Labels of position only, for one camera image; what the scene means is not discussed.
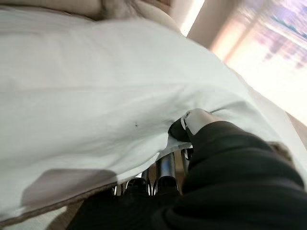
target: white sheet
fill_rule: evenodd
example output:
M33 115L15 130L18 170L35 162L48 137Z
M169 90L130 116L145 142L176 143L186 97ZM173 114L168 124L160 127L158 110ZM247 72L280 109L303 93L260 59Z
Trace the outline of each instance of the white sheet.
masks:
M0 54L0 221L142 172L181 148L167 130L189 109L293 133L215 55L146 20L5 33Z

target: white fabric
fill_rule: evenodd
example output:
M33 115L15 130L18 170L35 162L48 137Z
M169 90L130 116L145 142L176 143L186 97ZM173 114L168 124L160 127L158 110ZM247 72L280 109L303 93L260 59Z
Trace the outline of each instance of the white fabric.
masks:
M102 9L101 0L0 0L0 4L44 7L87 17L97 17Z
M193 108L302 145L215 55L156 23L5 33L0 54L0 220L142 172L182 148L167 131Z
M80 16L71 16L34 7L0 6L0 33L51 32L68 30L94 23Z

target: wall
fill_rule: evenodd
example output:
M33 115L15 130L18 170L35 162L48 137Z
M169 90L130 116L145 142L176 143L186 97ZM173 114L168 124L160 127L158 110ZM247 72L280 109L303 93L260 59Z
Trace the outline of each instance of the wall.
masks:
M210 48L222 26L242 0L206 0L188 38Z

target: dark sleeve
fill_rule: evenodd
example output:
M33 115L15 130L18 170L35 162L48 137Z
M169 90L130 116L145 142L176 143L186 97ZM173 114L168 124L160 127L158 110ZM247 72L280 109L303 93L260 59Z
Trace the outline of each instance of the dark sleeve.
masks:
M219 121L191 140L183 197L153 216L161 229L307 229L307 194L296 170L263 140Z

